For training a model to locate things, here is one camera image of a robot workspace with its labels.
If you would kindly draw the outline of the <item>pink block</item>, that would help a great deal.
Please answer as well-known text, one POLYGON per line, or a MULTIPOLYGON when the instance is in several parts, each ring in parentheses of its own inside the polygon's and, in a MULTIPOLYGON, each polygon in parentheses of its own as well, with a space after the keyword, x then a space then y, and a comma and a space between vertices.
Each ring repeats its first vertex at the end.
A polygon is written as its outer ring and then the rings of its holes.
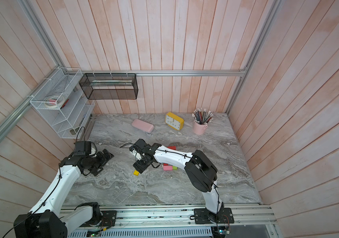
POLYGON ((163 170, 164 170, 164 171, 172 171, 172 170, 173 170, 173 166, 170 166, 170 165, 163 165, 163 170))

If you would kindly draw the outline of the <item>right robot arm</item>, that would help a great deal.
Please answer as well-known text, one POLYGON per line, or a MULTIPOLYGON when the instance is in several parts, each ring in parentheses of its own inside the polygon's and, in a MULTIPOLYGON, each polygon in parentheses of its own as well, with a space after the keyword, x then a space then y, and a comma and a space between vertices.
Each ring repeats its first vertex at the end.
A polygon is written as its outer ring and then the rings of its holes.
POLYGON ((129 150, 136 158, 133 166, 137 173, 143 173, 154 162, 184 170, 192 185, 202 192, 206 209, 215 215, 220 212, 223 202, 217 191, 218 169, 202 151, 180 152, 158 143, 149 145, 143 139, 137 140, 129 150))

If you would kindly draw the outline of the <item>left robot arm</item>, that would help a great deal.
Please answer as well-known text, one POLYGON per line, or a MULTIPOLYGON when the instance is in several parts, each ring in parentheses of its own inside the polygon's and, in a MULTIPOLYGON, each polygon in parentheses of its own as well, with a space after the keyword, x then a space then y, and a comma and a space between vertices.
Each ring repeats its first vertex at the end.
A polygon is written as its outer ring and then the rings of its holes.
POLYGON ((84 224, 114 226, 115 214, 104 215, 97 202, 82 203, 70 214, 59 216, 77 179, 89 174, 97 176, 113 157, 106 149, 99 151, 93 142, 77 141, 74 151, 60 162, 54 180, 41 199, 27 214, 19 215, 14 221, 16 237, 66 238, 84 224))

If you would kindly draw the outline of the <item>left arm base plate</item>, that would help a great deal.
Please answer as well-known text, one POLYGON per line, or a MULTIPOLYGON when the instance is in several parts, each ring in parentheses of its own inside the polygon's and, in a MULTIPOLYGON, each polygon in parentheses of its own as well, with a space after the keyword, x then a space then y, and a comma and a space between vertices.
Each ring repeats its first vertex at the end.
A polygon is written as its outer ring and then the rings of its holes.
POLYGON ((110 228, 115 226, 117 218, 116 210, 106 210, 100 211, 100 214, 97 214, 90 221, 84 223, 80 227, 104 227, 110 228))

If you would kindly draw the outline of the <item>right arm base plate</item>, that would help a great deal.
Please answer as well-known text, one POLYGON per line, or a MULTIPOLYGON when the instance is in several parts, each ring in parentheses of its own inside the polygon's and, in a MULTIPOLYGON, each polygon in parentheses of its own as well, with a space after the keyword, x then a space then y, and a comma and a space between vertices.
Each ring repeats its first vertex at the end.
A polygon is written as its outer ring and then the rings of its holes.
POLYGON ((217 214, 214 214, 206 208, 194 209, 194 220, 196 224, 233 224, 234 218, 231 208, 221 208, 217 214))

